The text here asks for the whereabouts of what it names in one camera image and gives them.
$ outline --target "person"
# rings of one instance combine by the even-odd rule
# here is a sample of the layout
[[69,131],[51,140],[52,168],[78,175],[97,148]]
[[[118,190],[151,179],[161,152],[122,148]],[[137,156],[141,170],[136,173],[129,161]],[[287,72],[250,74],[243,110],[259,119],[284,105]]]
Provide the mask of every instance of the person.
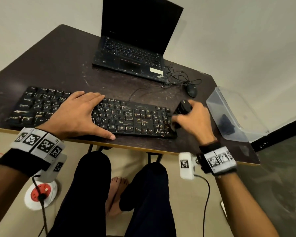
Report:
[[[50,120],[37,128],[61,140],[88,134],[114,140],[115,136],[111,132],[96,126],[91,120],[93,108],[103,98],[104,95],[100,93],[77,91],[60,106]],[[194,135],[202,146],[216,142],[208,109],[199,102],[189,102],[193,110],[188,115],[173,116],[172,121]],[[31,160],[38,157],[18,149],[10,149],[2,158]],[[29,177],[40,170],[40,164],[39,161],[28,164],[26,174],[0,164],[0,221]],[[235,172],[222,175],[216,181],[235,237],[278,236],[267,215]],[[79,161],[71,187],[48,236],[105,236],[106,215],[115,216],[133,209],[125,237],[176,236],[169,201],[168,175],[162,164],[147,164],[129,183],[119,177],[111,179],[108,157],[101,152],[91,152]]]

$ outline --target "laptop screen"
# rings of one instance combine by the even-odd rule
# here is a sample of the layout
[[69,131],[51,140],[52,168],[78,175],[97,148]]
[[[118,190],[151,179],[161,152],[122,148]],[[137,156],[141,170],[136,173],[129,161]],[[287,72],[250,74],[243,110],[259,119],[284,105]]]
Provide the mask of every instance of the laptop screen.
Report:
[[103,0],[101,35],[163,55],[182,11],[167,0]]

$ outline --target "hand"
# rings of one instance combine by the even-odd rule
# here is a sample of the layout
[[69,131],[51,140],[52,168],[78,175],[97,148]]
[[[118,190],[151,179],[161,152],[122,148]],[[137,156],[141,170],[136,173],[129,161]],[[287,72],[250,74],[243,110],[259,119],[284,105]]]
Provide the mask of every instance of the hand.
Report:
[[177,122],[188,133],[194,135],[201,145],[217,141],[211,129],[210,114],[202,103],[189,100],[193,107],[187,115],[173,115],[172,121]]
[[76,91],[59,107],[51,118],[37,127],[48,131],[63,140],[80,135],[97,135],[115,139],[115,135],[92,122],[91,113],[94,107],[104,98],[100,93]]

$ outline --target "dark pants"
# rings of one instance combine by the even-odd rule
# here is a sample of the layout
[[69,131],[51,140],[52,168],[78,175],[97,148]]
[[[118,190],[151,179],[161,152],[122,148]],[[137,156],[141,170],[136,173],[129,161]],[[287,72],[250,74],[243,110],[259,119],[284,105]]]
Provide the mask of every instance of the dark pants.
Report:
[[[109,158],[97,151],[83,156],[48,237],[106,236],[105,201],[110,183]],[[168,183],[166,168],[157,162],[136,174],[120,200],[122,211],[134,209],[125,237],[176,236]]]

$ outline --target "laptop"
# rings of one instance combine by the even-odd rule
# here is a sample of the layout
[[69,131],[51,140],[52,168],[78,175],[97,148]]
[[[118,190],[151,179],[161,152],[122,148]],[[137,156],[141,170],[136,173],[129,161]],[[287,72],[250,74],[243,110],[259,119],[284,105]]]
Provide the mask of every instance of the laptop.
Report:
[[103,0],[93,64],[167,83],[163,54],[183,8],[167,0]]

